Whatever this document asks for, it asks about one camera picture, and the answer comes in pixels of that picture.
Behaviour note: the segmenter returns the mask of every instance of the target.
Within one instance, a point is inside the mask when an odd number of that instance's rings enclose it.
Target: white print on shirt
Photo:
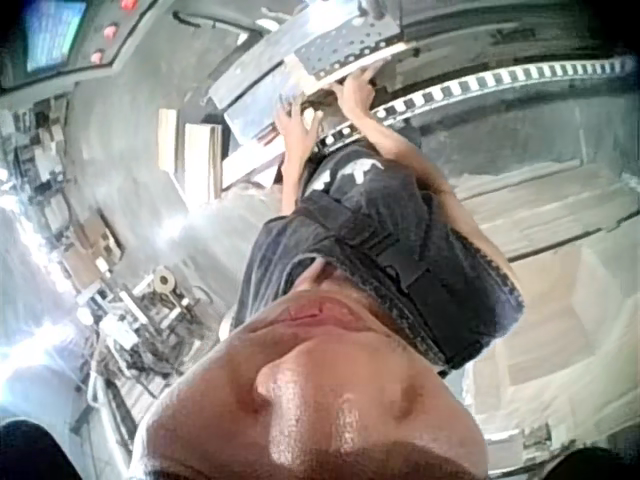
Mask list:
[[[336,181],[343,175],[351,174],[353,175],[353,179],[356,182],[356,185],[361,185],[362,182],[364,182],[364,174],[371,170],[371,167],[373,167],[374,165],[380,170],[384,170],[382,164],[377,160],[373,160],[371,158],[362,158],[360,160],[355,160],[338,172]],[[330,180],[331,172],[327,170],[314,180],[314,182],[309,186],[308,191],[322,191]]]

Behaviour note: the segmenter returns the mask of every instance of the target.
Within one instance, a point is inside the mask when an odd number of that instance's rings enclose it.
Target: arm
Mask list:
[[[276,112],[276,128],[284,137],[285,145],[285,158],[282,165],[282,205],[280,209],[282,215],[290,215],[296,208],[296,200],[300,190],[300,177],[318,139],[321,120],[322,112],[316,112],[311,126],[307,129],[302,120],[299,101],[293,103],[290,114],[287,114],[282,107],[279,107]]]
[[[438,197],[449,225],[464,235],[509,275],[518,285],[509,261],[500,249],[480,229],[473,216],[456,197],[453,188],[440,169],[426,159],[421,150],[402,135],[378,123],[370,114],[374,91],[369,80],[375,69],[355,72],[344,85],[333,85],[338,103],[345,116],[373,144],[380,155],[409,168],[419,185]]]

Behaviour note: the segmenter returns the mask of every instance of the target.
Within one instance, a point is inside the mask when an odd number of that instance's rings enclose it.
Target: monitor screen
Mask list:
[[[25,12],[27,72],[54,67],[67,61],[85,2],[36,0]]]

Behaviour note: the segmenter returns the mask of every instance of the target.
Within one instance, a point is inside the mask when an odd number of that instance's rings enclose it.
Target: hand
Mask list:
[[[287,114],[282,106],[276,111],[275,123],[278,132],[284,138],[286,156],[282,165],[283,177],[299,179],[304,165],[318,140],[318,131],[322,112],[316,112],[309,129],[304,126],[300,101],[291,106],[291,114]]]
[[[382,63],[375,63],[366,69],[359,69],[347,76],[344,85],[333,83],[329,86],[338,97],[338,105],[350,121],[369,116],[374,90],[369,83]]]

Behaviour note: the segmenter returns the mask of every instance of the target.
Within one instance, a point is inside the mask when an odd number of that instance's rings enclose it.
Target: nose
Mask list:
[[[375,337],[325,334],[263,368],[256,387],[271,405],[274,459],[296,463],[306,449],[346,452],[392,435],[404,373]]]

